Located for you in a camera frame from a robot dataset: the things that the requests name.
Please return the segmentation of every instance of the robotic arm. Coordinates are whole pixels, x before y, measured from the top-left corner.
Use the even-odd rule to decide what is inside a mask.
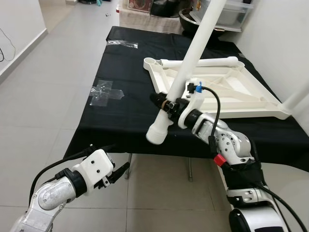
[[[75,198],[89,195],[96,187],[115,183],[129,163],[113,172],[115,164],[102,149],[96,150],[70,171],[55,175],[55,183],[43,184],[33,195],[27,212],[16,221],[11,232],[51,232],[53,221],[63,207]]]
[[[163,93],[152,94],[151,100],[167,112],[171,121],[183,129],[189,128],[193,135],[210,145],[213,159],[225,176],[228,201],[234,207],[229,215],[232,232],[289,231],[273,197],[257,188],[268,187],[255,146],[252,149],[244,134],[231,130],[223,121],[218,120],[214,125],[215,117],[197,110],[204,101],[202,94],[196,91],[191,93],[190,102],[181,98],[171,102]]]

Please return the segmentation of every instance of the black bowl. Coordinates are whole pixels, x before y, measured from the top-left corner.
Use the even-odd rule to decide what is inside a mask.
[[[185,32],[189,34],[195,34],[198,29],[197,22],[190,16],[190,12],[192,11],[192,8],[186,8],[181,11],[179,11],[179,19],[180,23],[184,29]]]

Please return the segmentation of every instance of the screw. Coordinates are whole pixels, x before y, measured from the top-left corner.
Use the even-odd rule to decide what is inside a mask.
[[[174,106],[175,106],[174,103],[172,103],[172,102],[169,103],[169,108],[170,108],[170,109],[174,108]]]

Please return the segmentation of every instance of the plastic storage box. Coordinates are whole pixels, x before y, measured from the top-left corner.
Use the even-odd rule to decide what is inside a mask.
[[[210,1],[194,0],[193,11],[190,12],[190,15],[198,24],[202,21]],[[253,9],[253,5],[243,3],[242,0],[228,0],[218,19],[216,28],[241,32],[241,25],[251,9]]]

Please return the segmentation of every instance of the metal table leg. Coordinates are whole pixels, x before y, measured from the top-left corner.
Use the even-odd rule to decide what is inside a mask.
[[[130,164],[131,164],[131,160],[132,160],[132,153],[129,154],[129,159],[128,159],[128,162]],[[125,172],[125,179],[128,180],[129,176],[130,176],[130,167]]]
[[[192,182],[192,159],[189,158],[188,159],[188,177],[189,177],[189,181]]]

